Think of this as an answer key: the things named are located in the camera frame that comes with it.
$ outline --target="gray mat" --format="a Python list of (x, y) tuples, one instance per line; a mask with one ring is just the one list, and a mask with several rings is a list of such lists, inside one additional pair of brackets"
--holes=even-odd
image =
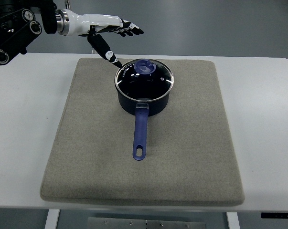
[(79, 60), (41, 185), (48, 201), (233, 206), (242, 183), (213, 62), (160, 60), (174, 74), (149, 117), (147, 154), (132, 157), (135, 117), (117, 98), (117, 67)]

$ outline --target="metal plate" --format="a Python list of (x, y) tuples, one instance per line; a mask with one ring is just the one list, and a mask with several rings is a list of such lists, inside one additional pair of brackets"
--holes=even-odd
[(89, 217), (87, 229), (206, 229), (202, 222), (176, 222), (144, 219)]

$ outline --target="pot lid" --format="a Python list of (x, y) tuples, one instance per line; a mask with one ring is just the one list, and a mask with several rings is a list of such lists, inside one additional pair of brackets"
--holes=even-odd
[(173, 74), (159, 61), (137, 59), (124, 64), (117, 72), (115, 86), (132, 100), (156, 100), (169, 93), (173, 86)]

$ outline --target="lid knob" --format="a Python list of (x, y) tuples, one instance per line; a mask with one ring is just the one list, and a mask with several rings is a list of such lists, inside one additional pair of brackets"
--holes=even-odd
[(152, 74), (156, 70), (157, 66), (155, 63), (151, 63), (149, 59), (141, 59), (134, 63), (134, 70), (138, 74)]

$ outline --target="saucepan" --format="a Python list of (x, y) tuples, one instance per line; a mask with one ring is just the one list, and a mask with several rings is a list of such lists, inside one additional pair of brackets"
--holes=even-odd
[(161, 112), (168, 103), (173, 74), (162, 62), (136, 59), (124, 64), (116, 73), (115, 87), (122, 108), (135, 115), (133, 158), (146, 156), (148, 116)]

